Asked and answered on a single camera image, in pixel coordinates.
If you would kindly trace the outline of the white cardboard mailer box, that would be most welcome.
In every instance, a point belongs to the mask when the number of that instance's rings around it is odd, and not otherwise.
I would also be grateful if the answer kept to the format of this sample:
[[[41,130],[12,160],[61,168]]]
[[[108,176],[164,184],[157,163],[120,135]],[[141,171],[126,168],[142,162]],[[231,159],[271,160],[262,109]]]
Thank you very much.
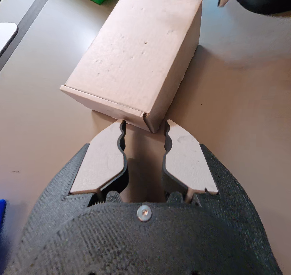
[[[119,0],[60,90],[155,133],[199,43],[202,0]]]

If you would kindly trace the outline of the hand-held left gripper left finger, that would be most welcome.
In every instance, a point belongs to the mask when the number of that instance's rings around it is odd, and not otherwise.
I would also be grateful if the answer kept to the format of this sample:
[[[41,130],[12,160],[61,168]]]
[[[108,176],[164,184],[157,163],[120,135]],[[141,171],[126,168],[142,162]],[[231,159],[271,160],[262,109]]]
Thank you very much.
[[[121,193],[129,183],[125,150],[126,121],[117,120],[89,143],[72,184],[71,194],[95,193],[103,201],[110,191]]]

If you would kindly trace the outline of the white document stand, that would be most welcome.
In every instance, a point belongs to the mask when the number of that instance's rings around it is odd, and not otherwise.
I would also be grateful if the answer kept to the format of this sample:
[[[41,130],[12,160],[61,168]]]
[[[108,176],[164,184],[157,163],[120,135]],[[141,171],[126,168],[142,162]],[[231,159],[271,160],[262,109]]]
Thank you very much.
[[[18,26],[12,22],[1,22],[0,23],[0,56],[3,55],[5,50],[8,48],[12,40],[18,33]]]

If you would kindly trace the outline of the blue plastic bin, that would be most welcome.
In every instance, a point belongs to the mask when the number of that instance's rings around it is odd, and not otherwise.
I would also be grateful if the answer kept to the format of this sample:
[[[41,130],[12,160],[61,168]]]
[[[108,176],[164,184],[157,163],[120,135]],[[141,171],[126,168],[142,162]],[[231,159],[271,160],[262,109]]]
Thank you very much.
[[[5,199],[0,199],[0,250],[2,250],[2,236],[3,236],[6,207],[7,207],[7,201]]]

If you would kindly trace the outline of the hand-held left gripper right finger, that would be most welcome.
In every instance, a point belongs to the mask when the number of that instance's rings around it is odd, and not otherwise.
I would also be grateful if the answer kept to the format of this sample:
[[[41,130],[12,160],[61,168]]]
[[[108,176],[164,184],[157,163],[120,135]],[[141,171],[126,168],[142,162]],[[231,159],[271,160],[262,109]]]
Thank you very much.
[[[167,194],[179,192],[190,203],[194,194],[218,194],[199,142],[184,128],[165,121],[162,185]]]

